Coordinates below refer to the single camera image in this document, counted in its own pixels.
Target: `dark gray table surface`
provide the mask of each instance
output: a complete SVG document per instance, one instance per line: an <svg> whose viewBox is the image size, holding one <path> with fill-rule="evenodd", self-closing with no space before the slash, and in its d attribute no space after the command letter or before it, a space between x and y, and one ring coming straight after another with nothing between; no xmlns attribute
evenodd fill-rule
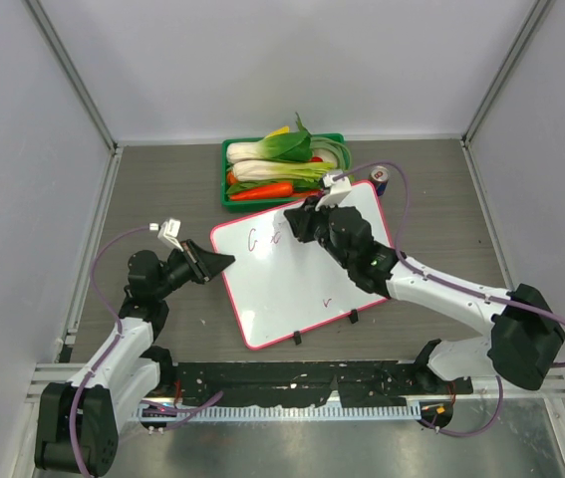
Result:
<svg viewBox="0 0 565 478"><path fill-rule="evenodd" d="M388 159L411 181L412 211L404 249L425 264L466 280L502 286L503 279L458 140L358 141L350 143L355 165ZM126 147L101 244L128 229L166 217L182 221L181 237L211 249L213 226L236 218L220 204L219 144ZM395 234L404 189L393 174L382 199ZM108 251L97 281L116 308L123 299L127 260L140 249L166 258L153 234L130 237ZM175 360L413 359L431 339L472 337L466 326L425 308L388 301L258 352L243 343L222 280L188 284L168 299L170 315L157 339ZM72 361L86 361L110 333L112 318L90 291Z"/></svg>

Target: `bok choy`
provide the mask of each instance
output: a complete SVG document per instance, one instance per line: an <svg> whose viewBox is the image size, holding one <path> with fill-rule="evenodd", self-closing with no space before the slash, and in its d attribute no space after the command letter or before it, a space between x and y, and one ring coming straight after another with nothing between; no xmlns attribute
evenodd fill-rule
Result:
<svg viewBox="0 0 565 478"><path fill-rule="evenodd" d="M233 175L238 181L261 181L267 179L318 180L333 164L327 162L280 163L252 159L233 165Z"/></svg>
<svg viewBox="0 0 565 478"><path fill-rule="evenodd" d="M257 142L235 142L226 149L231 164L248 159L274 159L306 162L311 159L311 134L308 131L269 135Z"/></svg>

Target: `metal floor plate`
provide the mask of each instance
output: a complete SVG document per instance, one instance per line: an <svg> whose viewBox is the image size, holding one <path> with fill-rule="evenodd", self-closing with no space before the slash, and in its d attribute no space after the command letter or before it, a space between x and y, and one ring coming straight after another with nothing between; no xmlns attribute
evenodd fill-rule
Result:
<svg viewBox="0 0 565 478"><path fill-rule="evenodd" d="M482 425L494 400L458 403L452 429ZM39 472L39 478L77 475ZM405 421L190 423L133 436L108 478L564 477L541 399L506 399L488 432L450 438Z"/></svg>

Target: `cable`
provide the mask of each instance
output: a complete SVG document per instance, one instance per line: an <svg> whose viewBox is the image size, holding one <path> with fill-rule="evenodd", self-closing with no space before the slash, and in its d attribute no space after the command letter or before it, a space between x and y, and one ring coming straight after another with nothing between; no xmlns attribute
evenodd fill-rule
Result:
<svg viewBox="0 0 565 478"><path fill-rule="evenodd" d="M156 413L158 415L169 415L169 416L176 416L180 413L193 413L197 414L201 411L206 410L209 406L216 404L222 398L222 391L219 391L216 395L210 398L206 403L197 407L197 408L176 408L174 406L163 405L162 403L158 403L157 401L151 400L142 400L141 403L145 405L151 405L158 408L159 411L153 411L152 413Z"/></svg>
<svg viewBox="0 0 565 478"><path fill-rule="evenodd" d="M470 436L476 436L478 434L483 433L484 431L489 430L496 421L497 417L499 416L499 413L501 413L501 406L503 405L503 383L501 383L501 377L499 375L497 375L495 378L497 380L497 386L499 387L499 398L497 400L497 407L494 409L494 413L492 413L492 416L490 417L488 422L485 425L483 425L481 428L474 431L452 431L443 428L437 429L434 426L434 422L437 418L437 415L434 416L432 422L427 422L423 418L420 420L420 422L423 423L424 426L427 426L428 428L435 430L441 433L442 435L454 436L456 438L468 438Z"/></svg>
<svg viewBox="0 0 565 478"><path fill-rule="evenodd" d="M94 291L96 292L98 298L101 300L103 304L105 304L107 310L110 311L110 314L112 314L112 316L114 317L114 320L116 321L117 333L114 336L112 343L105 349L103 354L100 357L98 357L97 360L94 362L94 366L92 366L92 369L88 371L83 377L81 384L79 385L78 389L76 390L76 393L74 394L74 399L72 400L72 407L70 408L70 441L72 443L72 451L74 452L74 458L76 459L76 464L78 465L81 474L85 478L91 478L92 475L90 475L90 472L87 469L87 465L85 464L85 460L83 459L83 454L81 453L81 446L79 445L79 438L76 433L76 415L78 414L79 402L81 401L81 396L83 395L83 391L85 390L85 386L87 385L88 381L90 381L90 378L94 376L94 374L99 369L101 364L112 353L112 350L116 347L117 343L121 340L121 334L123 333L123 322L121 321L121 318L117 314L116 310L107 301L107 299L103 295L103 292L101 291L101 289L99 289L99 286L96 284L96 280L95 280L96 266L98 266L101 258L103 257L103 254L105 254L105 251L107 251L114 244L119 242L124 237L131 236L132 234L136 234L137 232L148 231L149 227L150 226L137 227L136 229L132 229L130 231L124 232L123 234L119 234L118 236L116 236L114 239L108 242L105 245L105 247L103 247L103 249L101 249L101 252L97 254L96 258L92 262L92 267L90 268L90 282L92 283L92 287L94 288Z"/></svg>
<svg viewBox="0 0 565 478"><path fill-rule="evenodd" d="M510 306L510 307L515 307L517 309L522 309L524 311L527 312L531 312L533 314L537 314L539 316L545 317L547 319L550 319L558 324L561 324L562 326L565 327L565 318L558 316L552 312L548 312L548 311L544 311L543 309L539 309L537 307L533 307L533 306L528 306L526 304L522 304L520 302L517 301L511 301L509 299L505 299L505 298L501 298L501 297L490 297L482 292L478 292L478 291L473 291L472 289L469 289L467 287L461 286L459 284L456 284L454 282L448 281L446 279L443 279L441 277L435 276L433 274L426 274L423 270L417 268L416 266L412 265L411 263L409 263L409 261L407 260L406 256L404 255L404 253L402 252L402 234L404 232L404 229L406 228L406 224L408 222L409 219L409 209L411 207L411 190L409 187L409 179L406 176L406 174L404 173L404 170L397 164L395 164L394 162L391 161L379 161L379 162L373 162L370 164L363 164L361 166L358 167L354 167L353 169L349 169L348 171L343 172L342 174L338 174L337 176L335 176L333 178L334 181L337 181L338 179L342 179L343 177L349 176L351 174L355 174L356 172L359 172L362 169L365 169L367 167L373 167L373 166L390 166L392 168L394 168L402 177L402 182L404 183L404 190L406 192L406 203L404 205L404 213L402 215L402 222L400 223L400 227L398 228L398 232L395 235L395 252L397 253L398 259L400 260L400 262L407 268L409 269L411 272L413 272L414 274L418 274L424 277L427 277L428 279L431 279L434 282L437 282L438 284L442 284L443 286L446 286L450 289L459 291L459 292L463 292L471 297L477 298L477 299L483 299L486 301L491 301L497 304L502 304L505 306ZM565 361L556 361L555 363L552 364L553 367L560 367L560 368L564 368L565 367Z"/></svg>

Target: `leafy green vegetable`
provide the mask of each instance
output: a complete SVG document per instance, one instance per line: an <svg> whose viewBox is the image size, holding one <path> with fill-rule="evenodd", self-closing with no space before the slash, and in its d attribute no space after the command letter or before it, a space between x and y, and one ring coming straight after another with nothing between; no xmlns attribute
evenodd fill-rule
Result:
<svg viewBox="0 0 565 478"><path fill-rule="evenodd" d="M295 118L296 118L295 125L298 126L298 129L300 131L305 131L309 133L309 131L302 123L302 120L300 119L300 115L298 115L297 112L295 113ZM336 164L336 167L338 167L339 169L346 171L351 167L351 151L344 144L341 144L340 142L334 141L324 136L311 135L311 149L314 151L314 154L316 149L326 149L327 151L331 152L338 159L338 163Z"/></svg>
<svg viewBox="0 0 565 478"><path fill-rule="evenodd" d="M285 132L257 142L234 142L226 149L231 164L248 159L274 159L281 162L306 162L311 159L311 134Z"/></svg>
<svg viewBox="0 0 565 478"><path fill-rule="evenodd" d="M259 181L265 179L308 179L318 180L333 164L327 162L281 163L252 159L233 165L233 175L238 181Z"/></svg>
<svg viewBox="0 0 565 478"><path fill-rule="evenodd" d="M295 126L298 126L299 131L309 132L306 129L306 127L302 124L302 120L300 119L300 115L298 114L298 112L295 112Z"/></svg>

